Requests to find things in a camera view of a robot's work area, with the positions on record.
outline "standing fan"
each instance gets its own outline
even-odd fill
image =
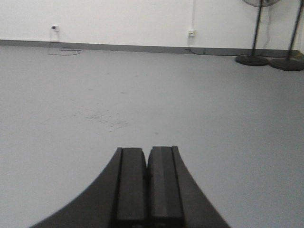
[[[268,59],[261,57],[261,56],[256,56],[256,45],[257,45],[256,41],[257,41],[263,7],[271,6],[275,3],[277,3],[278,1],[280,1],[280,0],[244,0],[244,2],[246,2],[249,5],[259,7],[259,11],[258,11],[257,20],[256,20],[256,22],[257,22],[256,30],[255,30],[252,49],[251,49],[251,54],[237,56],[236,61],[238,63],[244,64],[244,65],[249,65],[249,66],[265,66],[268,64]]]
[[[295,25],[294,25],[294,32],[291,38],[291,42],[290,42],[290,46],[289,46],[289,50],[288,50],[288,54],[286,58],[283,59],[273,59],[270,61],[270,66],[280,69],[280,70],[288,70],[288,71],[299,71],[299,70],[304,70],[304,63],[294,60],[294,59],[290,59],[291,57],[291,53],[293,50],[293,46],[294,46],[294,41],[295,41],[295,37],[296,37],[296,33],[299,27],[299,22],[300,22],[300,18],[301,18],[301,14],[303,11],[303,7],[304,7],[304,0],[300,0],[300,6],[299,6],[299,11],[298,11],[298,16],[296,18],[295,21]]]

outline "concrete floor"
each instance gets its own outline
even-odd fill
[[[304,73],[233,57],[0,47],[0,227],[64,206],[118,146],[177,145],[233,228],[302,228]]]

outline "baseboard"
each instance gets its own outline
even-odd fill
[[[26,41],[26,40],[0,40],[1,46],[24,46],[24,47],[42,47],[42,48],[62,48],[70,47],[75,49],[86,50],[109,50],[109,51],[133,51],[133,52],[154,52],[154,53],[175,53],[175,54],[192,54],[188,47],[162,47],[162,46],[137,46],[137,45],[109,45],[109,44],[85,44],[85,43],[66,43],[66,42],[47,42],[47,41]],[[250,49],[242,48],[212,48],[212,47],[192,47],[193,53],[199,55],[216,55],[216,56],[238,56],[249,54]],[[257,49],[257,55],[266,57],[284,57],[287,50],[278,49]]]

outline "black stand base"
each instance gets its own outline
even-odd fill
[[[268,65],[268,59],[261,56],[247,56],[241,55],[236,57],[236,61],[243,65],[248,66],[265,66]]]
[[[294,59],[287,60],[286,58],[272,59],[270,66],[286,71],[300,71],[304,70],[304,62],[300,62]]]

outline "white wall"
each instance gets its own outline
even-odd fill
[[[257,8],[242,0],[195,2],[193,46],[251,46]],[[271,8],[267,48],[287,49],[298,3],[281,0]],[[267,40],[268,11],[265,8],[259,48]],[[192,0],[2,0],[0,38],[49,40],[49,28],[58,24],[62,42],[184,47],[191,12]],[[304,50],[300,39],[295,48]]]

